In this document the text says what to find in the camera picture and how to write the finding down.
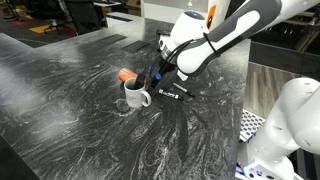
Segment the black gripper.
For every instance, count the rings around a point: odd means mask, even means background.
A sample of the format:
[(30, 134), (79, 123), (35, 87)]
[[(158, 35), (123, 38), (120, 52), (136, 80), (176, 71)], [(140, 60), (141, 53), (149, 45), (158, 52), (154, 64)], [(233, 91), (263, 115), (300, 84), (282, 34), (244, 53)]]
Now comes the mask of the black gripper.
[[(156, 67), (155, 64), (152, 64), (149, 68), (149, 77), (151, 78), (151, 87), (155, 88), (158, 83), (163, 79), (163, 76), (173, 71), (176, 68), (175, 64), (169, 63), (164, 59), (157, 60), (159, 67)], [(140, 89), (144, 86), (145, 75), (139, 74), (134, 83), (134, 89)]]

